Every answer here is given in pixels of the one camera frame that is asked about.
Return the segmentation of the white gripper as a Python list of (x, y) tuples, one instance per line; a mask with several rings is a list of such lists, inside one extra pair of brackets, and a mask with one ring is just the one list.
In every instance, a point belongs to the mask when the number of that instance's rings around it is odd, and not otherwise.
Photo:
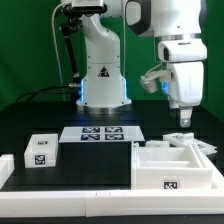
[(162, 90), (168, 96), (171, 108), (180, 109), (180, 126), (191, 125), (192, 108), (201, 103), (204, 66), (207, 48), (201, 39), (161, 41), (158, 58), (170, 73), (163, 81)]

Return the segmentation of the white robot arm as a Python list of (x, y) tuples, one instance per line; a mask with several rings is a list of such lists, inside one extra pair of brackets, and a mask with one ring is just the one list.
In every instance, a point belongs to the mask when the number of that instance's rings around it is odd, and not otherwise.
[(103, 17), (121, 16), (136, 35), (155, 38), (161, 69), (141, 77), (143, 88), (153, 93), (161, 82), (170, 108), (179, 111), (180, 125), (190, 126), (192, 108), (200, 104), (203, 92), (207, 48), (199, 34), (206, 18), (206, 1), (75, 0), (72, 6), (84, 10), (87, 52), (87, 74), (81, 81), (78, 107), (110, 113), (131, 103), (120, 73), (120, 39), (100, 22)]

